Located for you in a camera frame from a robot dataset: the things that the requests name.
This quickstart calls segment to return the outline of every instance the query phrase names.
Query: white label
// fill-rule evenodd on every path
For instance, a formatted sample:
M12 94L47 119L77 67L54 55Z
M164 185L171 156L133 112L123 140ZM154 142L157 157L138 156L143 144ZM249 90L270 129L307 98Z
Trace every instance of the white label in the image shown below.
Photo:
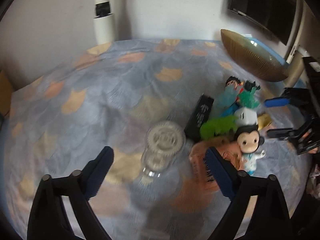
M318 62L311 62L309 64L315 71L320 72L320 64Z

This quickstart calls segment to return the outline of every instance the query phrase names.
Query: transparent plastic container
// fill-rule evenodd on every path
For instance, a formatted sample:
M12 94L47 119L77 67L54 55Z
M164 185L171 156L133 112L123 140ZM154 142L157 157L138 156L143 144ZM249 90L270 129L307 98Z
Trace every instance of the transparent plastic container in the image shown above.
M146 136L146 149L141 159L143 173L149 177L160 177L182 153L185 144L186 135L175 122L155 124Z

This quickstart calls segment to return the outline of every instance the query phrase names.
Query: white wall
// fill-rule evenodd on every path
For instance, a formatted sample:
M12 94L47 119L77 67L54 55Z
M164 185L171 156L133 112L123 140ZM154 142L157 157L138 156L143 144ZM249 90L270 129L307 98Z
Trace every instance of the white wall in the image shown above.
M111 6L120 39L220 40L225 28L252 34L282 56L287 51L249 20L228 12L226 0L111 0ZM93 17L93 0L15 0L0 22L0 65L15 87L95 46Z

